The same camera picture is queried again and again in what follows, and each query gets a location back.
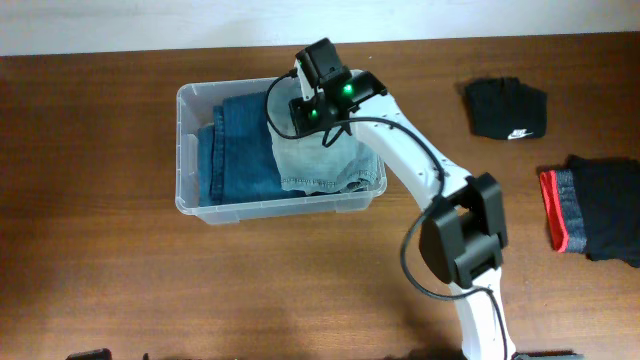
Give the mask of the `light grey jeans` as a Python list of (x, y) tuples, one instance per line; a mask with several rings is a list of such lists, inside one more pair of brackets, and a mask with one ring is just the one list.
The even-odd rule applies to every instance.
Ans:
[(268, 130), (272, 152), (285, 191), (350, 193), (368, 188), (380, 180), (379, 157), (365, 144), (343, 134), (326, 148), (323, 135), (316, 133), (293, 140), (294, 125), (289, 102), (301, 96), (298, 80), (285, 79), (268, 96)]

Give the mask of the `blue denim jeans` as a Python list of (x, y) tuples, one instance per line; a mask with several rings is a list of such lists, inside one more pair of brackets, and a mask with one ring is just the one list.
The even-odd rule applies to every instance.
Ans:
[(282, 188), (263, 92), (229, 97), (213, 108), (198, 139), (201, 207), (303, 197)]

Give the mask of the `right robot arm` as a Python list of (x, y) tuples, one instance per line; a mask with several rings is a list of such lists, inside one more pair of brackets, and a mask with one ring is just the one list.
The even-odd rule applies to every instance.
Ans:
[(400, 252), (417, 237), (424, 263), (449, 291), (426, 289), (402, 258), (407, 280), (423, 295), (455, 304), (465, 358), (515, 358), (500, 291), (508, 239), (498, 182), (451, 162), (408, 120), (381, 81), (342, 63), (329, 39), (299, 51), (294, 66), (302, 91), (290, 104), (296, 136), (322, 132), (324, 146), (330, 146), (340, 135), (352, 135), (386, 163), (421, 210)]

